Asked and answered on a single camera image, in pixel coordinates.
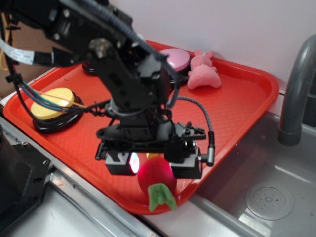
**green leaf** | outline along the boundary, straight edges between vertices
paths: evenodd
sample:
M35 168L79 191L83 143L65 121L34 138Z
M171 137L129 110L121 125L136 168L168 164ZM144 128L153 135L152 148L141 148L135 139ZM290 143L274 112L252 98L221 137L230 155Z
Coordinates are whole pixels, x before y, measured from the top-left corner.
M166 184L158 183L148 187L149 210L154 211L159 205L167 204L171 210L177 209L177 202Z

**white wall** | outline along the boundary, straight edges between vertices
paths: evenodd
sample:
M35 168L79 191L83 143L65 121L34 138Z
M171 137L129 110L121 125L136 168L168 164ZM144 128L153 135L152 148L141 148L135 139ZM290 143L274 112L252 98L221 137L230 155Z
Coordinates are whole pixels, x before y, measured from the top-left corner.
M258 68L286 89L303 42L316 34L316 0L110 0L145 39Z

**robotic arm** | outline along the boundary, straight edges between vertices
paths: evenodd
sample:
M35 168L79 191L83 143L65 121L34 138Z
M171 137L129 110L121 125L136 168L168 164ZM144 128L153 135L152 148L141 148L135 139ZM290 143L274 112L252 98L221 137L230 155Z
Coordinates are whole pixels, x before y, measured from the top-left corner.
M201 155L195 140L206 139L205 131L172 121L170 109L179 90L176 72L133 31L132 19L107 0L3 0L0 11L42 29L71 52L35 53L34 64L89 61L110 91L106 115L120 124L97 132L101 143L96 159L105 159L112 174L134 175L126 169L134 152L164 153L176 178L200 178L201 163L214 164L214 133L208 134L208 154ZM170 77L175 81L171 99Z

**pink stuffed animal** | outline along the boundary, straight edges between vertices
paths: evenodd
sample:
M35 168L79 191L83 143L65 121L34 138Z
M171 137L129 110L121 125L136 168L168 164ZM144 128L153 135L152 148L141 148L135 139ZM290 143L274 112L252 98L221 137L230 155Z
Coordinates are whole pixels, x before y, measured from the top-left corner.
M211 58L214 56L214 51L209 51L207 54L199 49L194 51L194 58L191 60L189 71L188 88L193 90L199 86L209 85L214 88L221 86L221 80L217 74L217 69L213 67Z

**sink drain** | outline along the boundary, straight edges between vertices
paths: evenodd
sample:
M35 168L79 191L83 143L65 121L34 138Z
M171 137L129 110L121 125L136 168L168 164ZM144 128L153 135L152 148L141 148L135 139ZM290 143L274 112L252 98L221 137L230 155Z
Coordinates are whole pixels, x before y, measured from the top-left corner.
M245 201L253 214L270 221L286 217L294 206L293 196L286 187L268 181L251 186Z

